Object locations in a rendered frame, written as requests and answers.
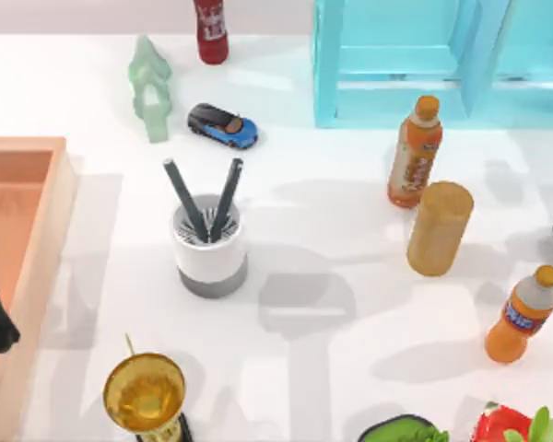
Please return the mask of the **tall orange juice bottle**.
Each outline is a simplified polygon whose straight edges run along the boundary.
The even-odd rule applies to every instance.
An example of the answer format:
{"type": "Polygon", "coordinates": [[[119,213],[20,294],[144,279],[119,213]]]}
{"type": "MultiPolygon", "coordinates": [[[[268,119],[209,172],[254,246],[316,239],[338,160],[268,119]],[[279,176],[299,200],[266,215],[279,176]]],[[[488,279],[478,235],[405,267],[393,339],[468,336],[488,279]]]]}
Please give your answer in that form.
{"type": "Polygon", "coordinates": [[[387,184],[389,200],[399,207],[417,206],[428,185],[443,136],[439,110],[437,97],[421,96],[399,128],[387,184]]]}

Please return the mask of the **pale green glass figurine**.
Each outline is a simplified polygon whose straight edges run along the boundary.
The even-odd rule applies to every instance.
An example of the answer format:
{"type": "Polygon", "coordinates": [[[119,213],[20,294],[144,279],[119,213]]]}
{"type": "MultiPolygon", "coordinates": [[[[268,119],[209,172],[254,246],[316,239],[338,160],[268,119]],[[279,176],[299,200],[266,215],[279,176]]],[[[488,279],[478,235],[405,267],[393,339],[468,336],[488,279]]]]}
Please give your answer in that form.
{"type": "Polygon", "coordinates": [[[169,139],[168,118],[172,112],[171,67],[147,35],[135,43],[133,59],[128,66],[128,78],[134,91],[135,115],[145,125],[150,143],[169,139]]]}

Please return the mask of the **red pot with green plant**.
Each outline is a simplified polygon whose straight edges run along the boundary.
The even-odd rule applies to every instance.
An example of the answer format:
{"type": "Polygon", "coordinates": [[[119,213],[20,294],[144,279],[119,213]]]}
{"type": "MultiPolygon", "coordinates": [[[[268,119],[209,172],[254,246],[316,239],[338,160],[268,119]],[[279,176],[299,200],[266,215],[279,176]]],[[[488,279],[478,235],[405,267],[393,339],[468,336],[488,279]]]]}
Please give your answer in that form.
{"type": "Polygon", "coordinates": [[[489,401],[469,442],[553,442],[553,416],[547,406],[528,417],[511,407],[489,401]]]}

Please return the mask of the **blue and black toy car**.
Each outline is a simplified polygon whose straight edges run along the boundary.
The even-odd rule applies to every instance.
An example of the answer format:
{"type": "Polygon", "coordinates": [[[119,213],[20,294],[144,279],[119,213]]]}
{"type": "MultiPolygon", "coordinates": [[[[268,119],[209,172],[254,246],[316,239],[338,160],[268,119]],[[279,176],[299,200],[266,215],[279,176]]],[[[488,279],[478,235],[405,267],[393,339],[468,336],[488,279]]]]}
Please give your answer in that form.
{"type": "Polygon", "coordinates": [[[194,134],[235,149],[247,149],[259,138],[257,126],[252,120],[208,103],[199,103],[189,111],[187,125],[194,134]]]}

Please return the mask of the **gold trophy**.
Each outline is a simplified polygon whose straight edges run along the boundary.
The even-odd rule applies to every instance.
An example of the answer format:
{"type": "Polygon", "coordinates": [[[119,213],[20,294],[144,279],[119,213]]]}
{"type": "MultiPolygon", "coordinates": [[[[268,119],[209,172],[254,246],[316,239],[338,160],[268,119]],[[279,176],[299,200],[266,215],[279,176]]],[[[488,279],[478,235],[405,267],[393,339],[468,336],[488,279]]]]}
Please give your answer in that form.
{"type": "Polygon", "coordinates": [[[102,400],[111,420],[136,442],[194,442],[182,407],[186,383],[181,368],[160,353],[138,353],[125,338],[130,355],[105,382],[102,400]]]}

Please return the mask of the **orange soda bottle grey label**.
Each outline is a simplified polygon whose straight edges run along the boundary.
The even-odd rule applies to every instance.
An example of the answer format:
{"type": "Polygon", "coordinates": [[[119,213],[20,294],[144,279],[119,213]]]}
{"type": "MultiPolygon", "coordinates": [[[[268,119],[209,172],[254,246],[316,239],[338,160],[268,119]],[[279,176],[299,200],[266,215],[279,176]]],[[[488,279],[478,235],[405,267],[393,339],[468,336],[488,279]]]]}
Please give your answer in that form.
{"type": "Polygon", "coordinates": [[[553,312],[553,266],[543,264],[512,289],[500,314],[485,338],[490,359],[510,364],[522,357],[528,340],[553,312]]]}

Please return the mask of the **salmon shallow box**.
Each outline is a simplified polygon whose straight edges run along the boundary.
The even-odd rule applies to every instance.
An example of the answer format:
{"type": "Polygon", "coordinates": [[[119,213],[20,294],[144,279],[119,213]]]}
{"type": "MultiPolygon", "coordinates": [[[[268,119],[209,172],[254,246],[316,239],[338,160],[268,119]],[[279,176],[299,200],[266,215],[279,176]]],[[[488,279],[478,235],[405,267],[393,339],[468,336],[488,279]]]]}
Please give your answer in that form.
{"type": "Polygon", "coordinates": [[[0,301],[20,338],[0,353],[0,442],[14,442],[77,177],[63,137],[0,137],[0,301]]]}

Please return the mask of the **wooden cylinder cup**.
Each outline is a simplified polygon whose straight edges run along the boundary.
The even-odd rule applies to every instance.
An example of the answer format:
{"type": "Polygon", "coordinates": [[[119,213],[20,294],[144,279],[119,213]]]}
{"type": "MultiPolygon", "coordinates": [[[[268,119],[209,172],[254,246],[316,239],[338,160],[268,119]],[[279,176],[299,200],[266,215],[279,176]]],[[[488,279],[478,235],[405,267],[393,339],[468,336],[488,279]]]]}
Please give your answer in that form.
{"type": "Polygon", "coordinates": [[[452,181],[429,185],[421,195],[406,257],[424,276],[442,276],[453,265],[474,199],[469,190],[452,181]]]}

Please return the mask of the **black pot with green plant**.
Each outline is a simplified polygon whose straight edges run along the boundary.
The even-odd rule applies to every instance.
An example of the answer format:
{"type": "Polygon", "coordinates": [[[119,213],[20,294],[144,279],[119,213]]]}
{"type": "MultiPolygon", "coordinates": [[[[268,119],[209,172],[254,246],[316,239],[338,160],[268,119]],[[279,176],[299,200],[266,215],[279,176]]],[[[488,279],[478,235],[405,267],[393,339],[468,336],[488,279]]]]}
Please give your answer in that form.
{"type": "Polygon", "coordinates": [[[358,442],[450,442],[450,436],[421,416],[400,414],[367,428],[358,442]]]}

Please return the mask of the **white and grey pen holder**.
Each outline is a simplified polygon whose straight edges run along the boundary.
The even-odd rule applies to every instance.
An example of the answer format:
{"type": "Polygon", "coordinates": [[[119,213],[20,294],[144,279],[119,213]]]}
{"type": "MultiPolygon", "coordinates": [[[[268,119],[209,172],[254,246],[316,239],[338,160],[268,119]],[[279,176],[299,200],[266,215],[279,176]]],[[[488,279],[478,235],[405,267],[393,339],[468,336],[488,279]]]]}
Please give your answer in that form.
{"type": "Polygon", "coordinates": [[[171,217],[171,232],[179,276],[193,294],[218,299],[244,283],[248,270],[247,244],[236,205],[230,208],[221,238],[215,243],[197,238],[182,206],[171,217]]]}

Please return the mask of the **light blue rack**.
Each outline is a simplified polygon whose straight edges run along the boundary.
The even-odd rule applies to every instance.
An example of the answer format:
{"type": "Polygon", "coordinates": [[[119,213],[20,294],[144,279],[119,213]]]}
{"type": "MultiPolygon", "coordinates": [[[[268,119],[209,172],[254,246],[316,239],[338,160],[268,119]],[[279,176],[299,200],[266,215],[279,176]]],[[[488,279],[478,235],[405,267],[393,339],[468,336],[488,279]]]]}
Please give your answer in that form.
{"type": "Polygon", "coordinates": [[[313,0],[312,77],[320,127],[553,129],[553,0],[313,0]]]}

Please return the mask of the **dark grey pen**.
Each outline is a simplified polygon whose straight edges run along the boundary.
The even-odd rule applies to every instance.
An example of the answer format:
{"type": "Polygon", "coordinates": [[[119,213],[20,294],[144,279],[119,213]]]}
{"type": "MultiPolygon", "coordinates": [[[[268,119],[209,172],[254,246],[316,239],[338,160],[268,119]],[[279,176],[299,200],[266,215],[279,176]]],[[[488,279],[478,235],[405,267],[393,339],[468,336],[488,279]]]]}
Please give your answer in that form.
{"type": "Polygon", "coordinates": [[[239,183],[242,166],[243,161],[240,158],[236,157],[232,159],[229,173],[219,198],[216,216],[210,230],[210,239],[212,243],[219,241],[221,238],[222,229],[226,223],[229,209],[239,183]]]}
{"type": "Polygon", "coordinates": [[[171,181],[171,184],[178,195],[183,209],[187,214],[188,219],[193,225],[197,238],[204,242],[208,242],[208,230],[204,218],[199,211],[197,205],[194,202],[192,195],[190,194],[176,163],[172,158],[167,158],[163,162],[163,167],[171,181]]]}

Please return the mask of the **red bottle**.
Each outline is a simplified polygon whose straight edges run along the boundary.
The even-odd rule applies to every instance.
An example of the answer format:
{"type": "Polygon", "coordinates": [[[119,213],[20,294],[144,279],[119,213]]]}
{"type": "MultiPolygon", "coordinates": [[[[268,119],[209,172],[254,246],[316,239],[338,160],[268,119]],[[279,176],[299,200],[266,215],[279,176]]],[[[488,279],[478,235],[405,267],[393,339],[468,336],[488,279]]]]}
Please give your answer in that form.
{"type": "Polygon", "coordinates": [[[194,0],[199,58],[210,65],[225,62],[229,42],[223,0],[194,0]]]}

